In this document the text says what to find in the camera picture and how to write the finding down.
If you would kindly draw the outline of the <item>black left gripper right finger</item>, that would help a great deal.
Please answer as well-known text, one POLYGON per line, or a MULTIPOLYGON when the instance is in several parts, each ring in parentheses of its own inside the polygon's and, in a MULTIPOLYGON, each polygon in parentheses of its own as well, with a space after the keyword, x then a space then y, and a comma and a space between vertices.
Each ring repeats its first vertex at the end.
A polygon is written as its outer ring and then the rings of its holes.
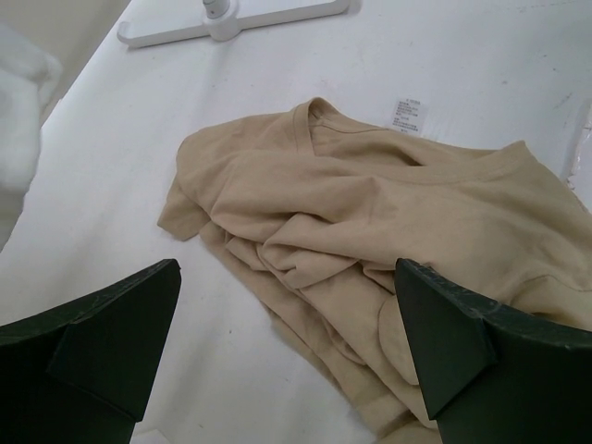
POLYGON ((400 259, 395 290, 429 419, 445 443, 588 443, 591 334, 400 259))

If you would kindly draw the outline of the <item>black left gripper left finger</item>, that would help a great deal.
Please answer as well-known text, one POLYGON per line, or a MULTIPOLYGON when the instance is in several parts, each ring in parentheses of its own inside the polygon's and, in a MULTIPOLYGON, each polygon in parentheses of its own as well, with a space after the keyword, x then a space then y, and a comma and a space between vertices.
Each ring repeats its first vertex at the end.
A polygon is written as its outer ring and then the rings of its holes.
POLYGON ((128 443, 180 292, 175 259, 1 327, 4 443, 128 443))

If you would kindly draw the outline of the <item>beige t shirt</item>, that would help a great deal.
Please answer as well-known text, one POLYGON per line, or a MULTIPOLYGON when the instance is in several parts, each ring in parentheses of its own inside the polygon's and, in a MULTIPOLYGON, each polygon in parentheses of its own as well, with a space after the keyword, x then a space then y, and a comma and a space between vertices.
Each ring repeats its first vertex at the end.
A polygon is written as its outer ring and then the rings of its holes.
POLYGON ((591 215, 523 142, 450 146, 315 98, 189 136, 158 224, 199 237, 383 443, 440 440, 395 296, 399 259, 591 327, 591 215))

